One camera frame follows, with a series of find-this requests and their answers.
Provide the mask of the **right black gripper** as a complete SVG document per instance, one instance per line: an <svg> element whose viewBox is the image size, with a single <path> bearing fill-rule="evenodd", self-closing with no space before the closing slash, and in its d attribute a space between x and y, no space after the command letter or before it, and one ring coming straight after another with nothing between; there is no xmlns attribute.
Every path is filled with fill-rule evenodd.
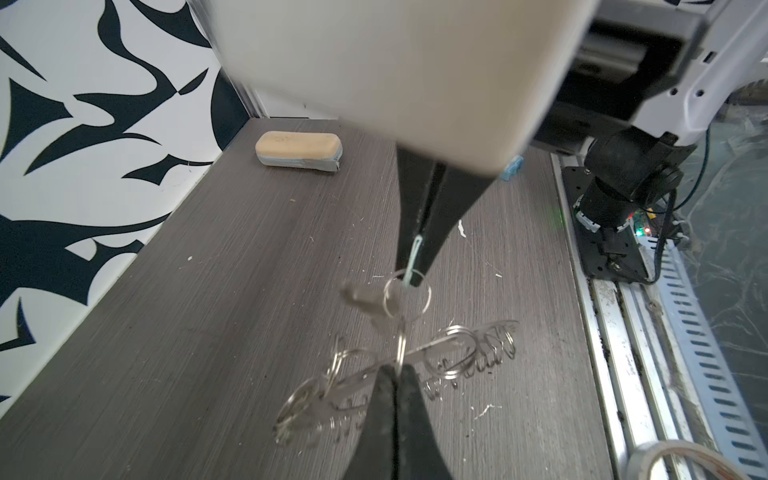
<svg viewBox="0 0 768 480"><path fill-rule="evenodd" d="M236 81L403 144L395 270L408 268L419 239L410 269L426 276L463 215L529 145L597 8L208 1L205 19Z"/></svg>

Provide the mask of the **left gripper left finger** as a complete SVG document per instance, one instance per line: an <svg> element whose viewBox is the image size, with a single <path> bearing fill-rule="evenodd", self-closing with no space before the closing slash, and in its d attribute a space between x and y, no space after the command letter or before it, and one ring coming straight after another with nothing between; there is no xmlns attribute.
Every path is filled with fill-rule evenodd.
<svg viewBox="0 0 768 480"><path fill-rule="evenodd" d="M376 375L355 451L343 479L397 478L397 376L390 365Z"/></svg>

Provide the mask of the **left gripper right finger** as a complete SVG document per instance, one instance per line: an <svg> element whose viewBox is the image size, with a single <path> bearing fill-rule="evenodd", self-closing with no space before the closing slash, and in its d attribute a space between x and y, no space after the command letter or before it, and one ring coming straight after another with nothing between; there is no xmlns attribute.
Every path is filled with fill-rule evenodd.
<svg viewBox="0 0 768 480"><path fill-rule="evenodd" d="M418 375L404 364L395 396L395 478L451 480L426 409Z"/></svg>

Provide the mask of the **mint green key tag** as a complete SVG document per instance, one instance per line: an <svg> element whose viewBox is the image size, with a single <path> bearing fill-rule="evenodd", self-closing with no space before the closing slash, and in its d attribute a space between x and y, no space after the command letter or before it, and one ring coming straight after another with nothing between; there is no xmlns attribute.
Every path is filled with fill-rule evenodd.
<svg viewBox="0 0 768 480"><path fill-rule="evenodd" d="M416 235L412 242L411 250L408 256L408 261L402 276L402 283L406 287L410 287L412 285L412 281L414 279L414 275L416 272L415 263L416 263L416 260L418 259L418 255L419 255L422 244L423 244L423 237L421 235Z"/></svg>

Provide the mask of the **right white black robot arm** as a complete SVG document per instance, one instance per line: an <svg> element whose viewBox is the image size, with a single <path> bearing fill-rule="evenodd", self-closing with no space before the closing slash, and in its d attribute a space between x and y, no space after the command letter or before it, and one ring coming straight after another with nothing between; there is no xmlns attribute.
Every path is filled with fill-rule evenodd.
<svg viewBox="0 0 768 480"><path fill-rule="evenodd" d="M425 278L512 158L591 144L586 230L622 229L767 50L763 1L196 1L225 71L393 139L395 269Z"/></svg>

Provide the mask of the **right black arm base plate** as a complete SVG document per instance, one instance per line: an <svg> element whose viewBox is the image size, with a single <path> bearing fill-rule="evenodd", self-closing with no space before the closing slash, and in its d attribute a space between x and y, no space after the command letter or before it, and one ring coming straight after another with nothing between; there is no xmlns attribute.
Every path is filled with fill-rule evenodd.
<svg viewBox="0 0 768 480"><path fill-rule="evenodd" d="M561 168L566 212L573 221L576 249L585 276L628 283L650 280L654 270L646 266L630 216L612 228L594 223L582 213L584 195L598 191L593 177L583 167Z"/></svg>

